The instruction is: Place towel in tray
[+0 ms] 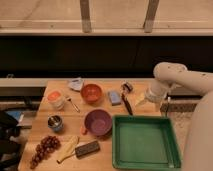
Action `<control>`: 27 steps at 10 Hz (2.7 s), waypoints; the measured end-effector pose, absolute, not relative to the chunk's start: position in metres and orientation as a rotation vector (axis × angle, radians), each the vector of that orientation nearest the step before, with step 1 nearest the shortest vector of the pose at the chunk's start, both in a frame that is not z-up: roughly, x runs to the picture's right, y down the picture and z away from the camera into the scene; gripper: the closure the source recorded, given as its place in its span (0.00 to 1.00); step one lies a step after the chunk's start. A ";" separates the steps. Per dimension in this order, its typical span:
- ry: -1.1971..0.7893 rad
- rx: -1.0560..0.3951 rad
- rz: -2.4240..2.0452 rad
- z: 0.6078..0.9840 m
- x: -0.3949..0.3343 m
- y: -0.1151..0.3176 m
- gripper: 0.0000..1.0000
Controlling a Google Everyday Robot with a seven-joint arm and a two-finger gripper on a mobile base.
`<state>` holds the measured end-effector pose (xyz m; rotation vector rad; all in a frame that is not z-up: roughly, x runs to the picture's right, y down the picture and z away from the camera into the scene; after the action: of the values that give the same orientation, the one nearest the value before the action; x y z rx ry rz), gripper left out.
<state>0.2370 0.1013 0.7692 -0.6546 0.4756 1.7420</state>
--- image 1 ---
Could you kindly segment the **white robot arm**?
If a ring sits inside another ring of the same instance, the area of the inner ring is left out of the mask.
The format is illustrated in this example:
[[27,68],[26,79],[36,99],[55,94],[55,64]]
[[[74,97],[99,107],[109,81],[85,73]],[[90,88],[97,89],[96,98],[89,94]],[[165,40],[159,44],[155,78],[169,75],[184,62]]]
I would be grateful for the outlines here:
[[160,62],[153,74],[153,81],[136,104],[149,101],[158,105],[176,87],[199,96],[185,136],[178,138],[181,171],[213,171],[213,73],[191,71],[181,63]]

